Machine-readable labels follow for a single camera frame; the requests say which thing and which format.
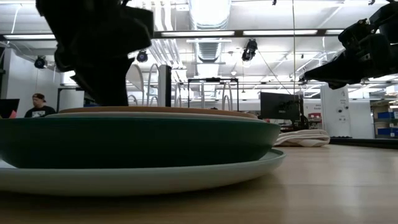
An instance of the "person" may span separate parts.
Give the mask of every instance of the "person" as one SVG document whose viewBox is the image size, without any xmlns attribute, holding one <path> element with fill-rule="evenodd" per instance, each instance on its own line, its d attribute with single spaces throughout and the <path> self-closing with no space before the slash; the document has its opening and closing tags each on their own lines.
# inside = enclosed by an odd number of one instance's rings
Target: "person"
<svg viewBox="0 0 398 224">
<path fill-rule="evenodd" d="M 35 93 L 32 96 L 33 108 L 26 112 L 25 118 L 43 118 L 50 114 L 55 114 L 54 108 L 45 106 L 45 97 L 41 93 Z"/>
</svg>

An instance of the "teal bowl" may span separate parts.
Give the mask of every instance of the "teal bowl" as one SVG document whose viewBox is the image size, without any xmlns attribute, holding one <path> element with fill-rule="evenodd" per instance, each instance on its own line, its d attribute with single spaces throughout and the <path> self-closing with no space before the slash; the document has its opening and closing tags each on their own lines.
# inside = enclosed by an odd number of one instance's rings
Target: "teal bowl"
<svg viewBox="0 0 398 224">
<path fill-rule="evenodd" d="M 180 118 L 0 119 L 0 157 L 30 169 L 180 167 L 255 161 L 280 126 Z"/>
</svg>

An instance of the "monitor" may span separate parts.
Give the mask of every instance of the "monitor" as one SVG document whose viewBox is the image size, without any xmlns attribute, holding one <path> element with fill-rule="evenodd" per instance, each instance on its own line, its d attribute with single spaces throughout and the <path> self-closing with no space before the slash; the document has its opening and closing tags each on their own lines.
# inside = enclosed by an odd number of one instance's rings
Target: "monitor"
<svg viewBox="0 0 398 224">
<path fill-rule="evenodd" d="M 266 119 L 300 119 L 300 98 L 297 95 L 261 93 L 261 117 Z"/>
<path fill-rule="evenodd" d="M 16 118 L 19 99 L 2 99 L 0 100 L 0 117 Z"/>
</svg>

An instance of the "wooden table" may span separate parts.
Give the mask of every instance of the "wooden table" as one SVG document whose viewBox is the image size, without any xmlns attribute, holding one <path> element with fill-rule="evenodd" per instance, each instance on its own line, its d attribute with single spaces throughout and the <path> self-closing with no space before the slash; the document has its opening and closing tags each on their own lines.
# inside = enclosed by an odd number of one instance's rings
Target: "wooden table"
<svg viewBox="0 0 398 224">
<path fill-rule="evenodd" d="M 201 192 L 126 198 L 3 192 L 0 223 L 398 223 L 398 151 L 282 150 L 287 158 L 273 173 Z"/>
</svg>

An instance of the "stacked dishes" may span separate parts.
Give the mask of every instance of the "stacked dishes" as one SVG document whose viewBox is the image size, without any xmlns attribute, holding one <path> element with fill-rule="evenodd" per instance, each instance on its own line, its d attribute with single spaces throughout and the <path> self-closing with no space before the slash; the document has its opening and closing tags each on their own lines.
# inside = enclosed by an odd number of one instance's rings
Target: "stacked dishes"
<svg viewBox="0 0 398 224">
<path fill-rule="evenodd" d="M 250 114 L 106 107 L 0 120 L 0 190 L 147 195 L 207 189 L 276 168 L 279 126 Z"/>
</svg>

